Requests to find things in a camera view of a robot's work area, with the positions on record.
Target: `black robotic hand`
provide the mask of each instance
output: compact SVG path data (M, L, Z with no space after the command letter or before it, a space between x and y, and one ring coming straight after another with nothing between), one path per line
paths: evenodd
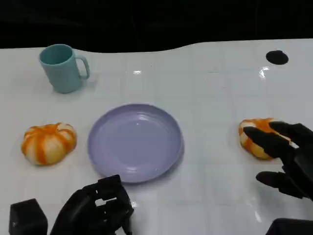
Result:
M97 206L102 199L105 204ZM113 235L122 227L131 235L133 213L129 197L118 175L77 190L61 209L50 235Z
M270 127L291 139L298 147L275 133L265 133L254 127L245 127L245 134L274 158L280 158L285 173L263 171L256 179L278 188L281 193L313 200L313 131L304 125L270 122Z
M50 235L114 235L120 227L131 235L132 208L119 175L77 190L62 207ZM12 204L11 235L46 235L47 218L36 199Z

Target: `teal mug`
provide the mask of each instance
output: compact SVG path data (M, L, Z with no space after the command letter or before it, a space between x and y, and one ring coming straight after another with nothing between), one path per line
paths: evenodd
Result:
M84 62L87 75L80 75L76 59ZM82 55L75 55L74 50L64 44L46 47L39 55L39 60L53 86L59 93L70 93L82 86L83 80L90 76L87 59Z

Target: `white table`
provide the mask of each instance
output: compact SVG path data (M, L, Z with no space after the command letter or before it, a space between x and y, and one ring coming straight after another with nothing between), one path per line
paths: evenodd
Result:
M275 49L289 56L286 65L266 60ZM171 174L126 186L136 207L134 235L264 235L279 217L313 219L313 202L255 180L260 171L280 171L281 163L249 155L237 130L248 117L313 129L313 40L201 43L153 53L76 51L87 57L92 75L72 94L53 92L40 51L0 50L0 234L8 234L10 204L30 198L38 200L51 229L71 194L101 177L87 155L93 123L131 102L172 114L186 148ZM20 151L25 130L59 121L76 129L76 149L57 165L30 165Z

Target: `plate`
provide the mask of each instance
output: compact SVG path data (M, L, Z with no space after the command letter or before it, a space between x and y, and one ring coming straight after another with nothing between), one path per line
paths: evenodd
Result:
M183 137L174 118L147 104L110 110L93 125L88 138L95 169L105 176L119 174L125 183L162 175L183 152Z

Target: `pumpkin-shaped bun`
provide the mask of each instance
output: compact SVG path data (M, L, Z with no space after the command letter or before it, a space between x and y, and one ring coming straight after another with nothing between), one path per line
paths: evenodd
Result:
M253 126L258 128L261 131L264 131L266 133L275 133L280 136L277 131L273 130L270 126L269 123L271 121L274 121L273 118L256 118L256 119L245 119L239 124L239 136L240 136L240 143L245 148L248 152L252 153L255 157L262 159L262 160L271 160L272 157L268 155L267 153L264 152L263 148L255 144L245 133L243 128L247 126ZM289 138L282 136L285 139L289 140L290 144L291 141Z
M62 160L75 146L74 128L59 122L30 127L24 134L21 149L31 163L49 165Z

